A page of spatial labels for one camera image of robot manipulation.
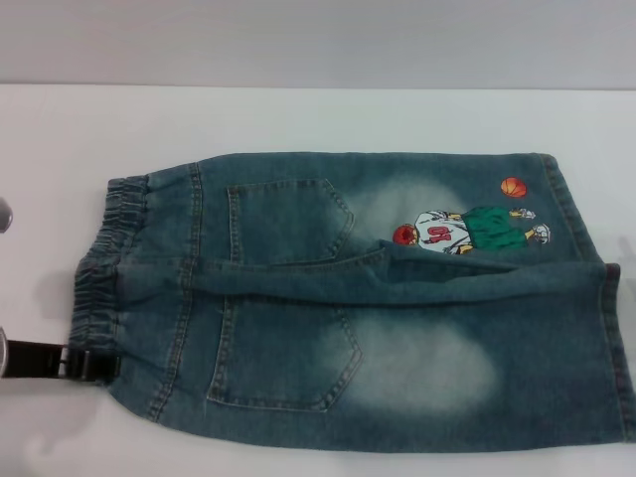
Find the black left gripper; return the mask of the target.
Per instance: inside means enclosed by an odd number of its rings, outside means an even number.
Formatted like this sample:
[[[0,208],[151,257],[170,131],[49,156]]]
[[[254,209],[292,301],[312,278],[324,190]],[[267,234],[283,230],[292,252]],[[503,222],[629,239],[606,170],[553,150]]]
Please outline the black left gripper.
[[[63,345],[9,340],[4,354],[4,377],[8,379],[58,379]],[[120,372],[121,358],[100,350],[68,348],[63,357],[63,378],[110,384]]]

